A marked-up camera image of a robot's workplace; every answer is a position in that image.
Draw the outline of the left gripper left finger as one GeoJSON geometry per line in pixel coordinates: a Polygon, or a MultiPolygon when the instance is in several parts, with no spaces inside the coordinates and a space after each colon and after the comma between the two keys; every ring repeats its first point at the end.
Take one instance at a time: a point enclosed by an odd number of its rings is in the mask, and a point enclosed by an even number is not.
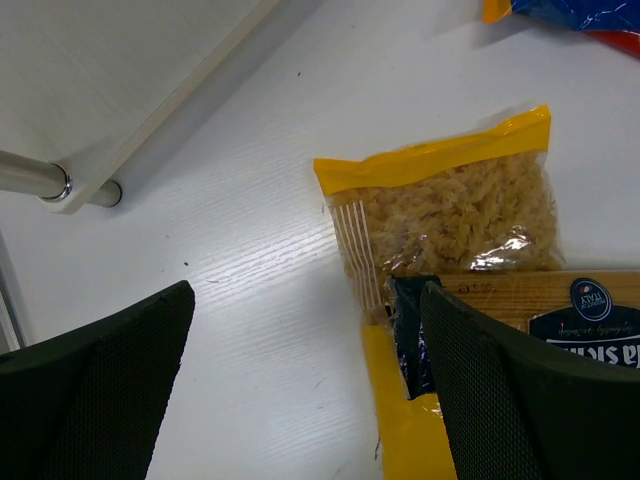
{"type": "Polygon", "coordinates": [[[180,281],[2,355],[2,478],[145,478],[194,310],[180,281]]]}

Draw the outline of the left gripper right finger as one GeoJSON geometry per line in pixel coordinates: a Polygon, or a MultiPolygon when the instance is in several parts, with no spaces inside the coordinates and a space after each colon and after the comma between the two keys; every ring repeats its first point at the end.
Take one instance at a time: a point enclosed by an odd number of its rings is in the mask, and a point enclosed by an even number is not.
{"type": "Polygon", "coordinates": [[[420,308],[458,478],[638,478],[638,371],[549,345],[432,281],[420,308]]]}

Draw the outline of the blue orange pasta bag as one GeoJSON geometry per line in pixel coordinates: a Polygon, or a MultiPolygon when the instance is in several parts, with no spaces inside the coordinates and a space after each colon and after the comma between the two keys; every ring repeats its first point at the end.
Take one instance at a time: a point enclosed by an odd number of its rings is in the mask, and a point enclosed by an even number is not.
{"type": "Polygon", "coordinates": [[[482,19],[520,14],[572,31],[639,31],[639,0],[484,1],[482,19]]]}

